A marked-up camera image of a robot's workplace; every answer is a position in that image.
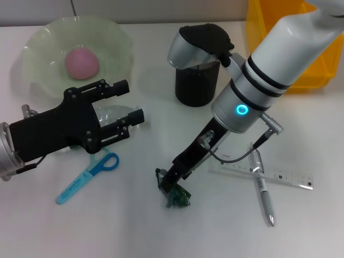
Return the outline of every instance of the scissors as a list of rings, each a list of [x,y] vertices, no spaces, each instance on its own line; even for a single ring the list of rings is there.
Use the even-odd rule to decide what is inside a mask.
[[[73,182],[56,198],[57,204],[63,204],[76,194],[84,185],[86,185],[100,171],[110,171],[118,167],[119,157],[116,153],[110,152],[107,148],[103,148],[105,154],[96,160],[95,154],[91,155],[91,164]],[[106,167],[105,163],[112,157],[116,158],[116,163],[110,167]]]

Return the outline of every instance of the pink ball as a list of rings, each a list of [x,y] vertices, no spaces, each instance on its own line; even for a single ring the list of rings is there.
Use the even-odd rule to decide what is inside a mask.
[[[99,61],[94,53],[85,47],[70,51],[64,60],[70,77],[76,80],[91,78],[99,71]]]

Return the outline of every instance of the green glass bowl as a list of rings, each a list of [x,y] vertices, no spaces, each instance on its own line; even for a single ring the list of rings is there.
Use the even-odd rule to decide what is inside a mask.
[[[21,54],[23,78],[46,94],[63,98],[64,90],[105,79],[113,83],[129,79],[131,38],[115,22],[93,16],[56,20],[36,32]],[[69,77],[65,57],[76,47],[86,47],[99,60],[99,72],[87,80]]]

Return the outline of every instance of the silver pen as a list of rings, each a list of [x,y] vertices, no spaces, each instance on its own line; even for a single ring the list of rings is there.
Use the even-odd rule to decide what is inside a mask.
[[[273,207],[271,205],[271,200],[270,200],[266,182],[263,178],[260,177],[261,175],[264,174],[264,166],[262,163],[262,159],[257,149],[254,150],[250,156],[251,156],[251,163],[253,166],[253,172],[256,174],[254,177],[257,180],[265,215],[267,217],[268,223],[273,227],[275,225]]]

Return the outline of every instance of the ruler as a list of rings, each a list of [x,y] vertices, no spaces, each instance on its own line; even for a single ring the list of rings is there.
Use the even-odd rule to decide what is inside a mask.
[[[230,160],[227,155],[217,154],[223,160]],[[309,173],[302,173],[296,171],[289,171],[281,168],[273,168],[263,162],[264,174],[256,174],[255,171],[259,168],[253,168],[249,159],[246,157],[242,161],[236,163],[221,164],[214,157],[209,158],[209,172],[219,174],[233,174],[240,173],[250,176],[258,176],[268,181],[289,185],[293,187],[313,190],[313,176]]]

